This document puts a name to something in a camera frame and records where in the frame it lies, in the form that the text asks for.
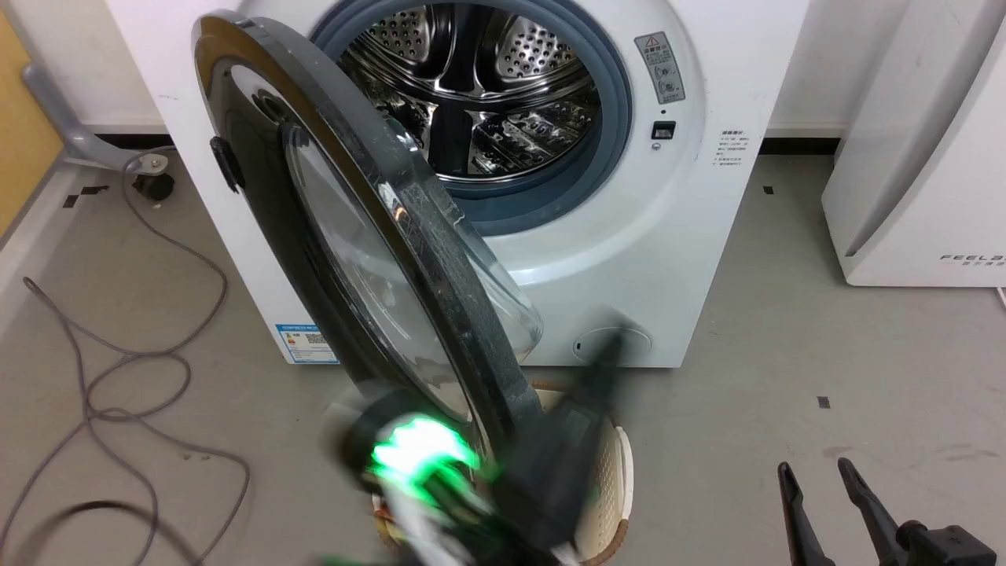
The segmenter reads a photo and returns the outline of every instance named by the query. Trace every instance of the washing machine door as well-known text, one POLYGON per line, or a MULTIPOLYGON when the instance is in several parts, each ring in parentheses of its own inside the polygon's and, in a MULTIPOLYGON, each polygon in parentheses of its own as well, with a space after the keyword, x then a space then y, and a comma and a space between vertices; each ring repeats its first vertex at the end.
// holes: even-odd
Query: washing machine door
POLYGON ((414 388, 490 446, 538 414, 511 343, 540 319, 408 135, 279 22, 217 12, 195 37, 207 146, 353 379, 414 388))

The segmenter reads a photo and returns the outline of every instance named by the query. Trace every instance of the white wall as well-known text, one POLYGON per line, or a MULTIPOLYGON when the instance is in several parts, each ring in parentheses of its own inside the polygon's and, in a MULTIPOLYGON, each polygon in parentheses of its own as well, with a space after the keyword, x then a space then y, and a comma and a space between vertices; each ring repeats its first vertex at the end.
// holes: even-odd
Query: white wall
POLYGON ((104 0, 0 0, 0 6, 85 124, 100 133, 166 132, 104 0))
POLYGON ((769 135, 842 137, 908 1, 811 0, 769 135))
MULTIPOLYGON (((811 0, 770 135, 841 136, 908 1, 811 0)), ((164 131, 104 0, 0 2, 86 124, 103 132, 164 131)))

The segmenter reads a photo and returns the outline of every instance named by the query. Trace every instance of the brand logo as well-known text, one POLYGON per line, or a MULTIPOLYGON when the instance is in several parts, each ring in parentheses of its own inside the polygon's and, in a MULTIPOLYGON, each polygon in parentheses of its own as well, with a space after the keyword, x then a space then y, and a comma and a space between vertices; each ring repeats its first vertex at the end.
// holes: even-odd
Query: brand logo
POLYGON ((948 254, 940 256, 941 262, 969 266, 1006 266, 1006 255, 948 254))

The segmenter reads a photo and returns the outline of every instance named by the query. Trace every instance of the power cord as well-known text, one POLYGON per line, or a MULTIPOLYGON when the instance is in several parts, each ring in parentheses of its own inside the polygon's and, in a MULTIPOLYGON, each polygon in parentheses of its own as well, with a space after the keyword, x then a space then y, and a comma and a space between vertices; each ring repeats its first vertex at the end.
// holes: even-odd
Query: power cord
POLYGON ((155 235, 157 235, 161 239, 164 239, 168 243, 171 243, 172 245, 182 249, 183 251, 195 256, 219 275, 220 277, 219 297, 217 298, 216 303, 213 305, 213 308, 210 310, 209 315, 207 315, 206 318, 199 325, 196 326, 194 331, 192 331, 188 336, 182 339, 181 342, 164 350, 141 352, 116 346, 111 342, 99 337, 95 333, 89 331, 88 329, 81 327, 73 320, 71 320, 69 317, 64 315, 59 310, 59 308, 56 307, 56 305, 52 302, 52 300, 50 300, 48 296, 46 296, 41 291, 41 289, 38 288, 38 286, 34 280, 32 280, 27 276, 23 278, 24 285, 28 288, 31 294, 36 299, 38 299, 38 301, 40 301, 42 305, 46 309, 48 309, 49 312, 52 313, 52 315, 55 316, 56 320, 59 323, 59 327, 62 329, 67 342, 69 343, 70 347, 73 350, 73 356, 76 362, 76 383, 80 393, 82 418, 80 423, 74 426, 73 429, 70 430, 63 437, 63 439, 60 440, 59 443, 55 445, 55 447, 48 453, 48 455, 46 455, 42 459, 42 461, 38 464, 35 470, 31 474, 31 477, 29 478, 28 482, 21 490, 21 494, 14 502, 14 506, 11 509, 10 514, 8 514, 7 519, 3 523, 2 529, 0 529, 0 564, 5 564, 3 562, 2 557, 5 545, 7 543, 7 537, 10 535, 11 527, 14 524, 14 520, 17 518, 18 511, 24 504, 24 500, 28 497, 28 494, 31 492, 32 487, 34 487, 35 482, 38 481, 38 478, 42 475, 42 473, 49 465, 49 463, 51 463, 53 458, 55 458, 55 456, 59 454, 59 452, 63 449, 63 447, 65 447, 66 444, 69 443, 69 441, 72 440, 73 437, 76 436, 76 434, 81 430, 87 431, 88 436, 90 436, 91 439, 94 440, 96 444, 98 444, 99 448, 101 448, 102 451, 105 452, 105 454, 110 459, 112 459, 120 467, 122 467, 130 475, 132 475, 134 478, 136 478, 140 482, 140 484, 143 485, 143 487, 147 490, 147 493, 150 495, 150 511, 148 512, 145 510, 141 510, 133 506, 132 504, 126 504, 122 502, 109 502, 109 501, 88 502, 85 504, 72 506, 51 516, 41 525, 33 529, 32 532, 29 534, 28 539, 25 541, 25 543, 21 545, 19 551, 15 553, 15 556, 18 558, 18 562, 15 562, 13 564, 18 564, 18 565, 31 564, 32 562, 34 562, 35 556, 37 555, 41 547, 44 545, 45 541, 55 532, 57 527, 59 527, 62 523, 64 523, 71 517, 89 511, 106 509, 106 510, 115 510, 117 512, 131 515, 133 517, 139 517, 144 521, 146 521, 147 523, 149 523, 150 525, 150 531, 147 534, 147 539, 143 544, 143 548, 140 550, 140 554, 133 561, 132 563, 133 566, 139 566, 141 563, 143 563, 144 560, 146 560, 148 554, 150 553, 150 547, 154 542, 154 537, 158 533, 164 536, 166 540, 171 542, 174 548, 189 564, 201 565, 203 564, 203 561, 206 559, 206 556, 208 556, 209 553, 211 553, 213 549, 216 548, 217 543, 219 543, 220 539, 223 538, 223 535, 227 532, 227 529, 233 522, 234 517, 237 515, 237 511, 240 509, 241 503, 244 501, 244 495, 247 493, 248 484, 252 482, 252 467, 248 465, 247 461, 244 458, 236 454, 232 454, 230 452, 225 452, 223 450, 209 448, 206 446, 199 446, 197 444, 192 444, 190 442, 180 440, 178 438, 175 438, 165 432, 162 432, 154 428, 144 420, 144 418, 149 417, 160 411, 163 411, 164 409, 167 409, 168 407, 173 405, 176 401, 178 401, 179 398, 181 398, 181 396, 188 389, 189 384, 192 381, 192 368, 191 366, 189 366, 189 363, 178 354, 178 352, 181 349, 188 346, 189 344, 191 344, 192 341, 194 341, 202 333, 202 331, 206 329, 209 323, 216 317, 216 314, 220 311, 220 308, 223 306, 224 300, 226 300, 227 291, 229 288, 229 281, 227 280, 227 275, 226 273, 223 272, 223 269, 220 268, 218 264, 216 264, 212 259, 207 257, 206 255, 200 253, 199 251, 196 251, 192 247, 189 247, 188 245, 182 243, 181 241, 174 239, 173 237, 165 234, 164 232, 160 231, 159 229, 151 225, 151 223, 147 221, 146 218, 143 217, 143 214, 140 213, 136 205, 133 204, 133 201, 130 200, 129 198, 129 191, 127 189, 126 179, 130 166, 132 166, 133 163, 137 162, 140 158, 144 157, 145 155, 149 155, 155 152, 169 151, 173 149, 174 146, 157 147, 148 151, 138 153, 137 155, 133 156, 123 166, 123 169, 121 171, 122 181, 120 188, 122 196, 123 199, 125 199, 126 204, 129 206, 130 210, 133 212, 133 215, 136 216, 138 220, 140 220, 140 223, 142 223, 144 227, 146 227, 155 235), (123 357, 118 362, 116 362, 108 369, 106 369, 98 376, 96 376, 95 379, 93 379, 90 383, 88 383, 87 377, 85 376, 83 358, 80 354, 80 346, 77 343, 73 331, 76 331, 77 333, 105 346, 106 348, 109 348, 111 350, 114 350, 115 352, 122 354, 123 357), (105 380, 105 378, 107 378, 117 370, 129 366, 130 364, 139 362, 141 360, 152 360, 152 359, 173 360, 178 364, 181 364, 181 366, 185 369, 185 379, 182 382, 181 387, 174 395, 172 395, 163 403, 139 413, 131 413, 125 409, 121 409, 118 407, 113 407, 108 409, 95 408, 94 404, 92 403, 92 395, 94 394, 94 391, 98 387, 98 385, 101 384, 102 381, 105 380), (115 450, 110 448, 105 443, 102 437, 98 434, 98 431, 95 430, 94 422, 96 420, 109 421, 109 422, 133 422, 144 427, 149 432, 151 432, 158 438, 168 442, 169 444, 173 444, 185 450, 191 450, 194 452, 201 452, 205 454, 219 456, 221 458, 233 461, 237 463, 239 466, 241 466, 241 468, 244 471, 244 481, 243 484, 241 485, 240 492, 238 493, 234 505, 231 508, 230 513, 227 516, 226 520, 223 522, 220 529, 217 531, 216 536, 209 543, 206 549, 202 551, 202 553, 194 552, 191 546, 188 543, 186 543, 185 540, 180 535, 178 535, 178 533, 174 529, 171 529, 170 527, 168 527, 163 523, 159 515, 160 505, 157 498, 157 492, 154 490, 154 486, 150 483, 150 480, 147 479, 147 477, 144 476, 142 471, 140 471, 133 464, 129 463, 125 458, 123 458, 121 455, 119 455, 115 450))

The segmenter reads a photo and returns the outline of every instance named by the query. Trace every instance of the gray sticker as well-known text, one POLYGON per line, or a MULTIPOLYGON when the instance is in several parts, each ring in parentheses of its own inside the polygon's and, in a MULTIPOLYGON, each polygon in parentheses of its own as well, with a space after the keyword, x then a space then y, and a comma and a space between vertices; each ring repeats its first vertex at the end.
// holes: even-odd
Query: gray sticker
POLYGON ((685 100, 685 86, 681 83, 678 61, 674 58, 667 35, 663 31, 641 35, 636 38, 636 46, 650 69, 653 88, 657 90, 660 104, 685 100))

